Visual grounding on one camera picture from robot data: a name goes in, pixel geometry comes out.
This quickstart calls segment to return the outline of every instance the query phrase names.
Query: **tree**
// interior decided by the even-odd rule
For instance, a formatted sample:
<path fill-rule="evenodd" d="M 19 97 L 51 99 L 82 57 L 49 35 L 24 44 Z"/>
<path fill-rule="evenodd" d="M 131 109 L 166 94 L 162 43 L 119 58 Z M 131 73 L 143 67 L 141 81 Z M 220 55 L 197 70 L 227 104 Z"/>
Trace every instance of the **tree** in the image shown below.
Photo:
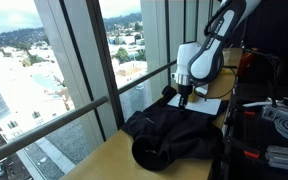
<path fill-rule="evenodd" d="M 24 50 L 28 52 L 28 50 L 31 49 L 31 44 L 30 43 L 18 43 L 15 47 L 20 50 Z"/>
<path fill-rule="evenodd" d="M 30 56 L 30 62 L 32 65 L 35 63 L 43 62 L 43 58 L 39 57 L 38 55 L 32 55 Z"/>
<path fill-rule="evenodd" d="M 138 50 L 138 56 L 136 57 L 137 61 L 146 61 L 145 51 Z"/>
<path fill-rule="evenodd" d="M 120 47 L 118 49 L 117 53 L 113 57 L 118 59 L 120 64 L 129 61 L 128 53 L 127 53 L 126 49 L 124 49 L 122 47 Z"/>
<path fill-rule="evenodd" d="M 138 32 L 138 31 L 141 31 L 142 29 L 143 29 L 143 27 L 142 27 L 141 25 L 139 25 L 138 22 L 136 22 L 136 23 L 135 23 L 134 30 L 135 30 L 136 32 Z"/>
<path fill-rule="evenodd" d="M 66 87 L 66 82 L 65 82 L 65 80 L 62 81 L 61 85 L 62 85 L 63 87 Z"/>
<path fill-rule="evenodd" d="M 42 46 L 43 44 L 42 43 L 36 43 L 36 46 Z"/>
<path fill-rule="evenodd" d="M 125 33 L 126 33 L 126 36 L 132 36 L 132 34 L 131 34 L 132 31 L 130 31 L 130 30 L 126 30 Z"/>

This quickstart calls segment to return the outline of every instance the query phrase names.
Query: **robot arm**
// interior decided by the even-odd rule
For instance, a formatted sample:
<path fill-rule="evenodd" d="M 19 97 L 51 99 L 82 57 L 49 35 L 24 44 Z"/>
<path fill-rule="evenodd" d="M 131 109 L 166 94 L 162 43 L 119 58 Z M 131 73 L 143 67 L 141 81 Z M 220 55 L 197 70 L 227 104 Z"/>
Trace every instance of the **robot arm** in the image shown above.
<path fill-rule="evenodd" d="M 208 22 L 203 45 L 197 42 L 182 44 L 178 50 L 177 71 L 172 74 L 181 95 L 179 108 L 184 110 L 193 86 L 213 81 L 223 66 L 222 50 L 238 26 L 257 7 L 261 0 L 223 0 L 220 9 Z"/>

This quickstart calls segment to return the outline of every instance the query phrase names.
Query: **table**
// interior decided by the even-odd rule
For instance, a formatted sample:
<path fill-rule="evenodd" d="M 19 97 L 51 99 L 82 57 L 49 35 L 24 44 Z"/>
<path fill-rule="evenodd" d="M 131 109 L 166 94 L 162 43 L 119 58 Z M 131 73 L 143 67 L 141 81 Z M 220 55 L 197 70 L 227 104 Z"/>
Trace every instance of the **table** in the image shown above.
<path fill-rule="evenodd" d="M 242 49 L 230 49 L 227 65 L 238 66 Z M 208 96 L 219 96 L 229 91 L 234 83 L 233 73 L 224 72 L 209 84 Z M 230 94 L 221 98 L 229 100 Z M 222 127 L 225 114 L 214 121 L 217 127 Z M 207 179 L 211 170 L 212 160 L 179 159 L 165 170 L 148 171 L 139 166 L 131 152 L 133 139 L 124 131 L 119 130 L 94 152 L 81 161 L 74 169 L 62 177 L 63 180 L 79 179 Z"/>

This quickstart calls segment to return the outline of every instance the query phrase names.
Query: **white paper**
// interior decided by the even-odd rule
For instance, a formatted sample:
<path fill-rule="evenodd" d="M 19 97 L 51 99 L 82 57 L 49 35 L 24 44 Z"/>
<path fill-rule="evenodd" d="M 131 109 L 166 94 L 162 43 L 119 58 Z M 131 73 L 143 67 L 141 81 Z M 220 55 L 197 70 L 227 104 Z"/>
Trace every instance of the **white paper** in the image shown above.
<path fill-rule="evenodd" d="M 167 104 L 170 106 L 178 107 L 179 99 L 180 99 L 180 95 L 177 94 Z M 220 99 L 207 99 L 205 101 L 204 98 L 199 97 L 197 101 L 195 102 L 188 102 L 185 109 L 190 109 L 193 111 L 216 115 L 220 107 L 220 104 L 221 104 Z"/>

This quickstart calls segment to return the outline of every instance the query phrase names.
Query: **black cloth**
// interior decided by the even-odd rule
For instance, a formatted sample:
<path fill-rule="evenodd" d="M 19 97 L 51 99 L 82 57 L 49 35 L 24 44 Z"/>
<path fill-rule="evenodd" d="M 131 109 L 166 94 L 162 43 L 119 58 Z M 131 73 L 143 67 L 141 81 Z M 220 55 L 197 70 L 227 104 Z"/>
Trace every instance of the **black cloth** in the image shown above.
<path fill-rule="evenodd" d="M 223 135 L 211 122 L 226 109 L 228 101 L 221 102 L 217 115 L 209 115 L 168 106 L 176 95 L 169 86 L 163 95 L 143 112 L 135 112 L 121 128 L 133 137 L 135 161 L 145 169 L 158 171 L 175 159 L 211 159 L 218 155 L 223 150 Z"/>

